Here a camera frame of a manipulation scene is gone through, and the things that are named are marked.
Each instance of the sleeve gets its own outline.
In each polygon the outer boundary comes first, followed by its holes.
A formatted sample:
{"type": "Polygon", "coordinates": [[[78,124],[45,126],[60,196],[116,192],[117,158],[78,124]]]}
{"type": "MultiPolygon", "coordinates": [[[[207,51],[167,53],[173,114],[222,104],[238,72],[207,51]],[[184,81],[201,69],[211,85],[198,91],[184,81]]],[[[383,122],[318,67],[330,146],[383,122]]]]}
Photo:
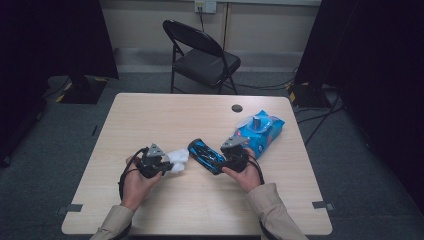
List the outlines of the sleeve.
{"type": "Polygon", "coordinates": [[[275,183],[256,187],[247,194],[247,201],[265,228],[277,239],[307,239],[287,213],[275,183]]]}
{"type": "Polygon", "coordinates": [[[124,206],[115,205],[110,209],[102,226],[90,240],[113,239],[130,225],[134,212],[124,206]]]}

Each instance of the wooden table top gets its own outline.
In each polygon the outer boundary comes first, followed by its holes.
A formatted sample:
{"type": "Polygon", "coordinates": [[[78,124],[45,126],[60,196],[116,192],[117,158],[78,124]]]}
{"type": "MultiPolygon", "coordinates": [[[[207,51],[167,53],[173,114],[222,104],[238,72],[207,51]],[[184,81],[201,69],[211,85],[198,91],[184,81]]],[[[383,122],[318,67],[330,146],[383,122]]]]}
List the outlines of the wooden table top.
{"type": "MultiPolygon", "coordinates": [[[[284,97],[190,94],[118,94],[107,116],[62,231],[94,234],[113,205],[125,159],[156,143],[165,153],[201,138],[219,152],[236,124],[260,110],[285,121],[281,134],[258,160],[265,182],[275,182],[288,213],[307,235],[332,226],[322,201],[290,102],[284,97]],[[240,113],[231,107],[239,104],[240,113]]],[[[212,175],[192,158],[178,174],[167,173],[133,217],[132,235],[260,235],[245,193],[226,174],[212,175]]]]}

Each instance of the chair seat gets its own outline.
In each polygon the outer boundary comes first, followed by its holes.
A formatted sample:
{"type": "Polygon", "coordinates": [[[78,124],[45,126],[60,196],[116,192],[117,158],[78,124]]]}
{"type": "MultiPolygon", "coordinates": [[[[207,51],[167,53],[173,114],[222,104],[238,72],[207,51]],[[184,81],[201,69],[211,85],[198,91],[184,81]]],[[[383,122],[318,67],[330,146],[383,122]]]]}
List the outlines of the chair seat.
{"type": "MultiPolygon", "coordinates": [[[[240,58],[224,52],[228,70],[233,74],[240,67],[240,58]]],[[[224,63],[221,58],[192,49],[173,64],[179,74],[193,79],[212,88],[219,87],[219,83],[227,79],[223,76],[224,63]]]]}

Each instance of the power outlet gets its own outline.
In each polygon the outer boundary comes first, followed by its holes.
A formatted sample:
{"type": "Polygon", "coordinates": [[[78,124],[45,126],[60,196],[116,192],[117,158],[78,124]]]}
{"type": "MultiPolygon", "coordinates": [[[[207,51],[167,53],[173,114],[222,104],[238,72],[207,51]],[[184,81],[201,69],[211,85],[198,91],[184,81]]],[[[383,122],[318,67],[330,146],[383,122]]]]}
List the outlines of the power outlet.
{"type": "Polygon", "coordinates": [[[216,1],[194,1],[194,12],[216,13],[216,1]]]}

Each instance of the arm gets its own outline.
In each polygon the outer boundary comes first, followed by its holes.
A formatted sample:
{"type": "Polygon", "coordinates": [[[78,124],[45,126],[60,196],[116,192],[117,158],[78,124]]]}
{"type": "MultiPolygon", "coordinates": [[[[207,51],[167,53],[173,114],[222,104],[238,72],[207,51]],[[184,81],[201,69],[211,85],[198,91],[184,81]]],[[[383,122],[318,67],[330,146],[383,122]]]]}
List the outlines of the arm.
{"type": "Polygon", "coordinates": [[[261,183],[258,170],[253,166],[257,164],[254,153],[246,149],[251,157],[243,172],[237,173],[223,167],[222,171],[232,177],[247,193],[247,201],[265,228],[277,239],[307,239],[299,227],[287,213],[283,201],[277,192],[275,183],[261,183]]]}
{"type": "Polygon", "coordinates": [[[112,207],[102,226],[90,239],[119,239],[119,237],[124,237],[126,235],[125,233],[131,228],[131,219],[135,211],[149,195],[153,186],[160,181],[162,176],[162,173],[159,172],[150,179],[145,178],[137,170],[134,163],[130,165],[127,172],[121,204],[112,207]]]}

